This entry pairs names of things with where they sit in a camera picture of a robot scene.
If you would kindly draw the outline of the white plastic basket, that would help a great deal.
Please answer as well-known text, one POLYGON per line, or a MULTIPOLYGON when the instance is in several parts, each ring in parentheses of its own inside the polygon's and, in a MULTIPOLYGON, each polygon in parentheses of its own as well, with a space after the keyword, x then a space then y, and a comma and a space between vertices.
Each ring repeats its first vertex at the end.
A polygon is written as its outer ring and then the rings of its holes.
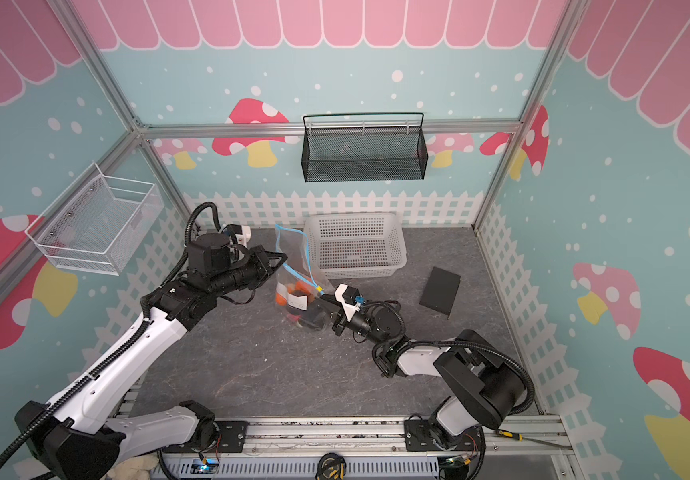
POLYGON ((314 263, 330 280, 390 277, 407 263, 393 213, 326 214, 304 225, 314 263))

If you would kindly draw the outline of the clear zip top bag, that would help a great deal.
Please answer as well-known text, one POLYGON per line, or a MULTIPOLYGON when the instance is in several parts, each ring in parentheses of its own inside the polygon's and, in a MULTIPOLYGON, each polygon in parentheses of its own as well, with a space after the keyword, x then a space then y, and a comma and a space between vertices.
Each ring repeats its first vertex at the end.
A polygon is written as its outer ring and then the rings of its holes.
POLYGON ((318 299, 333 287, 313 260, 306 233, 276 224, 275 235, 276 251, 287 257, 276 273, 276 306, 291 324, 321 331, 328 320, 318 299))

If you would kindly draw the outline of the orange tangerine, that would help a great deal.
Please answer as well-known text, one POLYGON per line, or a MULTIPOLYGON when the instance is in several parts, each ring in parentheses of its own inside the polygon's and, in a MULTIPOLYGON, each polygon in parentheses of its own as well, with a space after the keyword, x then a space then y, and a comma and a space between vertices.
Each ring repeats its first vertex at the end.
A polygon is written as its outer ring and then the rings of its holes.
POLYGON ((316 298, 316 290, 314 287, 303 281, 297 281, 295 287, 292 291, 294 296, 302 297, 305 296, 309 301, 316 298))

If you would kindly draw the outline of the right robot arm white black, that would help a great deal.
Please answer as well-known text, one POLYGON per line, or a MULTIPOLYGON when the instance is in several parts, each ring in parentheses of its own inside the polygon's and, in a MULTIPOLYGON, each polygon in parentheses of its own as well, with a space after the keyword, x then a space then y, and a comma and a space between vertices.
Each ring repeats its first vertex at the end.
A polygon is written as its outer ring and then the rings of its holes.
POLYGON ((350 287, 320 296, 313 306, 336 335, 349 330, 372 344, 372 361, 383 377, 437 377, 448 387, 451 395, 429 417, 405 421, 409 451, 481 451, 485 428, 499 430, 509 415, 534 403, 527 370, 471 329, 450 340, 412 339, 398 302, 366 301, 350 287))

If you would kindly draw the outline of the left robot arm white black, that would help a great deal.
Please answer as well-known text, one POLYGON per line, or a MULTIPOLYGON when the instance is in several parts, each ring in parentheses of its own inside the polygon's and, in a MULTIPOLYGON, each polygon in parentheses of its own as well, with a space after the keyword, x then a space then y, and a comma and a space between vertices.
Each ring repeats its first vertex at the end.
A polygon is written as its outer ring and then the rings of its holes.
POLYGON ((196 401, 127 419, 112 416, 143 373, 182 339, 219 300, 255 292, 287 261, 286 254, 248 245, 239 225, 222 226, 215 203, 188 218, 183 253, 161 284, 140 300, 132 326, 78 379, 47 402, 16 414, 18 436, 0 454, 0 471, 21 448, 45 468, 45 478, 99 479, 118 464, 169 446, 198 454, 222 439, 214 414, 196 401))

